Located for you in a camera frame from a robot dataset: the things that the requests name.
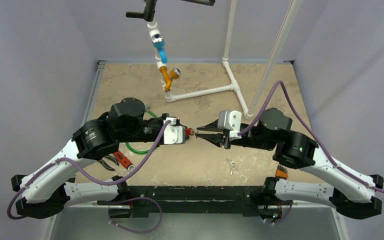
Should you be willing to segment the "red cable lock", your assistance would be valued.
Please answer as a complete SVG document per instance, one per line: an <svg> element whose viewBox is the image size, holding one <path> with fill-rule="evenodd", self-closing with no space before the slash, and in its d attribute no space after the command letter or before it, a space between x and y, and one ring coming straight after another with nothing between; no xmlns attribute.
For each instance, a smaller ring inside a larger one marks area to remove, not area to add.
<svg viewBox="0 0 384 240"><path fill-rule="evenodd" d="M186 128L185 129L185 134L187 136L194 136L195 135L195 130L193 128Z"/></svg>

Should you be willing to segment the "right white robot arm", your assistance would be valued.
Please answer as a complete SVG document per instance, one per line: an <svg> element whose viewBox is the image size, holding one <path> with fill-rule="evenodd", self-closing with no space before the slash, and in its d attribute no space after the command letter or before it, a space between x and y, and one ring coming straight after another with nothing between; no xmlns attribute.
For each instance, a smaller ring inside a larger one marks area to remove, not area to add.
<svg viewBox="0 0 384 240"><path fill-rule="evenodd" d="M257 124L244 135L246 128L238 111L222 111L217 120L200 126L196 137L219 148L231 146L273 151L279 169L309 173L322 183L293 182L286 177L265 179L260 193L249 197L265 205L287 201L305 201L325 205L348 218L363 220L380 215L382 201L375 189L383 187L380 175L359 173L339 161L330 161L318 143L291 129L292 119L276 108L266 109Z"/></svg>

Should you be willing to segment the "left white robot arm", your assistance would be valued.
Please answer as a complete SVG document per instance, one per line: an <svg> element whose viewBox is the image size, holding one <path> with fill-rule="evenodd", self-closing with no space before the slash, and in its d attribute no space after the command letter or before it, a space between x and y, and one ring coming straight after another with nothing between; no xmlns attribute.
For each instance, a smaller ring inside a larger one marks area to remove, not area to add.
<svg viewBox="0 0 384 240"><path fill-rule="evenodd" d="M145 120L145 111L141 100L125 98L97 119L87 121L62 150L38 170L13 176L11 184L16 194L7 208L8 217L45 219L80 203L126 203L129 199L126 177L97 180L87 174L88 183L74 183L73 176L84 174L85 167L115 154L121 143L151 143L155 149L186 142L187 127L178 118L165 113Z"/></svg>

